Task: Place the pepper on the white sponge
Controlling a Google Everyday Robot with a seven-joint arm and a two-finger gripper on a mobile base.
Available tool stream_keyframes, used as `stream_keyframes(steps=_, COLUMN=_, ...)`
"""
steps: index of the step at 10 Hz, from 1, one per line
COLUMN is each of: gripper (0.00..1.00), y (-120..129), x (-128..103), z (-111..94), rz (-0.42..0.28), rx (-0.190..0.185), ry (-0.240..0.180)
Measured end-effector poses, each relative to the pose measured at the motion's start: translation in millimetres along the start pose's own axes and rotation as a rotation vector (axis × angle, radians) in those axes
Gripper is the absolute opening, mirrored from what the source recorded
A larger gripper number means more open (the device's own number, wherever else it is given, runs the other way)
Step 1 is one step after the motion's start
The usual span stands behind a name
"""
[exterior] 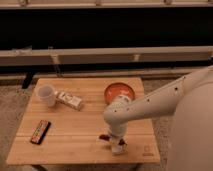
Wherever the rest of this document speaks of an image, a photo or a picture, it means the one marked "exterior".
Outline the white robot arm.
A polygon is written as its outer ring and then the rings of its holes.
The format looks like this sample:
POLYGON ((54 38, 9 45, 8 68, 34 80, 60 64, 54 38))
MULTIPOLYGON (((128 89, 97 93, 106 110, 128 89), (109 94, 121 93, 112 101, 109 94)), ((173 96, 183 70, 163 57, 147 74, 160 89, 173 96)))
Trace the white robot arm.
POLYGON ((107 107, 103 118, 108 132, 99 138, 123 146, 128 122, 173 114, 188 94, 209 83, 213 83, 213 65, 184 75, 139 98, 128 84, 121 83, 119 87, 118 83, 112 83, 104 92, 107 107))

